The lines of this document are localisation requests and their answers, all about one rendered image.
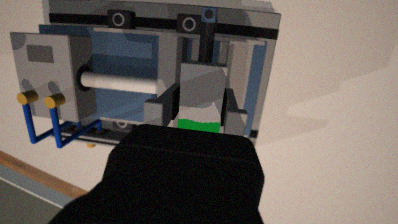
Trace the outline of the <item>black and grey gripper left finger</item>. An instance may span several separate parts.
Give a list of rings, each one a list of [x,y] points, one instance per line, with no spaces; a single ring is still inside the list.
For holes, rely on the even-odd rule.
[[[180,83],[174,83],[157,99],[144,102],[144,124],[168,126],[179,112]]]

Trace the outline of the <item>grey metal block with green end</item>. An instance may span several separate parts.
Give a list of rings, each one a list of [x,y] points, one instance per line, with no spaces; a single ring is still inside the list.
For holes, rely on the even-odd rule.
[[[177,128],[219,133],[227,70],[223,63],[181,63]]]

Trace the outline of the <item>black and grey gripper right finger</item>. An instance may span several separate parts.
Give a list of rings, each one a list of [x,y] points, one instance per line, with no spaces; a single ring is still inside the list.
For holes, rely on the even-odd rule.
[[[225,88],[221,110],[223,134],[244,137],[247,117],[248,114],[246,110],[238,109],[233,89]]]

